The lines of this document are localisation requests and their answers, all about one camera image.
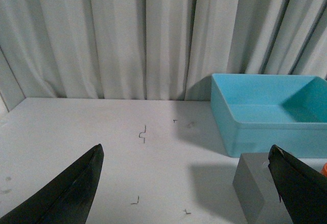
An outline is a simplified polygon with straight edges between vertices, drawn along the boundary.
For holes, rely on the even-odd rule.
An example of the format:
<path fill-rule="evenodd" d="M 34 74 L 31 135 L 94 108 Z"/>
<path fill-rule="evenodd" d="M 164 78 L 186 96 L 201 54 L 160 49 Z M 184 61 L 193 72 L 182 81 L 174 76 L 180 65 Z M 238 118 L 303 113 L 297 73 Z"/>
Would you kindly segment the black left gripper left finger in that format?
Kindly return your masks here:
<path fill-rule="evenodd" d="M 92 147 L 1 223 L 86 223 L 101 176 L 104 151 Z"/>

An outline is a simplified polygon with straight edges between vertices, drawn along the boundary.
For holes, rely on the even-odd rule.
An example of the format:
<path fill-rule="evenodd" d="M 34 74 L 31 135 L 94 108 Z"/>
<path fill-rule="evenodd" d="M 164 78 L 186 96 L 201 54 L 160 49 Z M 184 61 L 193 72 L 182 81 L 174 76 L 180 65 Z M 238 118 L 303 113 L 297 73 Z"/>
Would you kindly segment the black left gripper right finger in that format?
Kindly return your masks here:
<path fill-rule="evenodd" d="M 326 176 L 277 145 L 269 151 L 269 171 L 293 223 L 326 223 Z"/>

